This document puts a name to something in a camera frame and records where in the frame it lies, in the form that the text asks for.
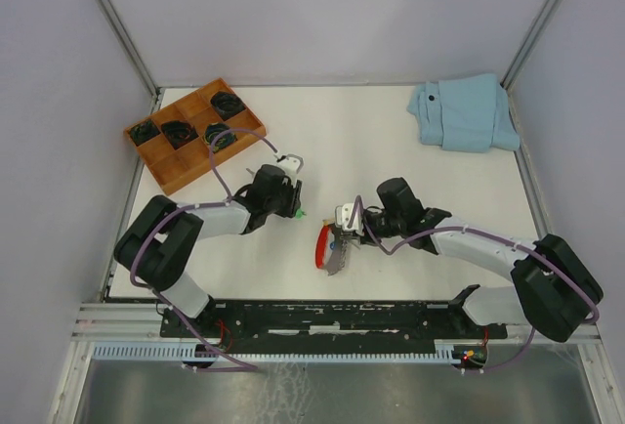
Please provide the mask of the metal key holder red handle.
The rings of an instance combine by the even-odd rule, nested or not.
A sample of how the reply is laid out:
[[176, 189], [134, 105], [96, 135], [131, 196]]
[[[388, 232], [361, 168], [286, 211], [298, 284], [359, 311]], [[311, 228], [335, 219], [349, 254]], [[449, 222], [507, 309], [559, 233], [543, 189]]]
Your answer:
[[329, 276], [334, 276], [346, 265], [348, 248], [355, 233], [337, 226], [334, 220], [324, 220], [314, 251], [314, 264]]

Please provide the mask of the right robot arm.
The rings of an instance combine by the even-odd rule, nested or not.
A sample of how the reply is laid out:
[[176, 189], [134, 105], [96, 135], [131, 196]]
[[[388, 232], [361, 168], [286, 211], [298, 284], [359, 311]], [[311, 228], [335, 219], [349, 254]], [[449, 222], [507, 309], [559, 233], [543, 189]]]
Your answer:
[[599, 319], [604, 292], [571, 246], [548, 233], [532, 240], [504, 236], [472, 226], [450, 212], [426, 207], [401, 177], [377, 188], [380, 205], [364, 206], [361, 198], [336, 208], [328, 229], [335, 250], [317, 252], [319, 266], [329, 271], [345, 264], [351, 242], [385, 248], [391, 256], [403, 246], [435, 256], [468, 262], [498, 275], [507, 287], [472, 287], [460, 306], [448, 313], [449, 328], [470, 337], [494, 323], [528, 324], [548, 339], [564, 343], [582, 324]]

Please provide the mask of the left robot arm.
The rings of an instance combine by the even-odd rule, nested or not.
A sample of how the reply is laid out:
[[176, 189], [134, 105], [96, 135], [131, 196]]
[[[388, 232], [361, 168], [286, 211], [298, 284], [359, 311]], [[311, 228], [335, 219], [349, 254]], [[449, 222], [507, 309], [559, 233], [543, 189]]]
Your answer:
[[214, 299], [187, 273], [195, 243], [252, 233], [270, 215], [294, 218], [301, 208], [302, 185], [296, 170], [283, 163], [264, 164], [228, 202], [179, 206], [157, 195], [117, 241], [113, 258], [136, 282], [182, 313], [183, 326], [193, 335], [207, 335], [216, 324]]

